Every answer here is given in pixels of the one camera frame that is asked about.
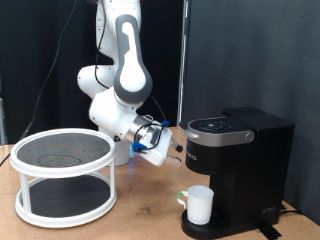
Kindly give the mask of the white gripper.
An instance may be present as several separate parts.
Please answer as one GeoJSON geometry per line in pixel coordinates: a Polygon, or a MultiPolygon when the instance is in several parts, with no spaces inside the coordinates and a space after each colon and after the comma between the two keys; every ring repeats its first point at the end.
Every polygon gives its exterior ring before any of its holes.
{"type": "Polygon", "coordinates": [[[170,142],[177,152],[181,153],[183,151],[183,146],[171,137],[172,132],[166,127],[149,127],[148,131],[141,138],[141,143],[147,147],[143,151],[142,157],[155,166],[161,166],[165,161],[175,166],[180,165],[182,162],[180,158],[167,154],[170,142]]]}

